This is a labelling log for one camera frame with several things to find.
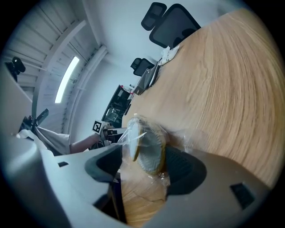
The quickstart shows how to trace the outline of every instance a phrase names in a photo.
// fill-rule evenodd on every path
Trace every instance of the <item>person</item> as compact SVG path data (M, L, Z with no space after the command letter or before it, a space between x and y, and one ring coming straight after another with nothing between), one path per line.
M34 141L39 149L50 150L54 156L84 152L95 143L102 141L98 134L93 134L81 141L70 143L69 134L58 134L38 126L33 132L27 129L21 130L17 137Z

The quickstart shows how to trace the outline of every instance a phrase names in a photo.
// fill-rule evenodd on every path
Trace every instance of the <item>person's arm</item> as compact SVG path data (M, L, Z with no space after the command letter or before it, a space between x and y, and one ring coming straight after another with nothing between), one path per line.
M99 141L101 141L100 136L98 134L93 134L81 141L70 144L69 146L70 153L75 154L75 153L83 152Z

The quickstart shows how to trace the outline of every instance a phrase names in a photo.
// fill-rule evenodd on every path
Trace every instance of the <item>white wall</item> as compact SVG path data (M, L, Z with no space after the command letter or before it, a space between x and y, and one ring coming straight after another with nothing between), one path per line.
M149 40L151 31L141 21L154 0L89 0L94 20L102 28L102 42L110 55L107 61L126 69L137 57L160 59L162 48ZM169 9L173 4L183 5L203 27L219 16L244 6L240 0L160 0Z
M136 85L139 79L140 77L126 73L122 68L101 61L89 79L78 104L70 134L71 142L94 134L94 121L101 120L118 85Z

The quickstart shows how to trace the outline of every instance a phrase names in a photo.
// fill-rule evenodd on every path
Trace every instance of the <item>paper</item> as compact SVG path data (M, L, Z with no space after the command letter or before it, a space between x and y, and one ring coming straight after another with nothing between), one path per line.
M170 47L167 46L167 48L163 49L161 52L162 59L159 61L158 65L162 66L166 64L167 62L171 61L176 55L176 53L178 52L178 50L179 50L179 45L171 50L170 50Z

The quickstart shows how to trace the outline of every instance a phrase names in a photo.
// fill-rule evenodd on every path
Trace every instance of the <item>wooden table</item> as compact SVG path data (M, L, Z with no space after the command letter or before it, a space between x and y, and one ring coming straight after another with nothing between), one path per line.
M170 144L231 158L273 187L284 163L285 78L270 34L252 12L223 15L180 44L158 81L135 96L138 113L175 132ZM164 203L164 188L137 163L121 167L128 224L141 227Z

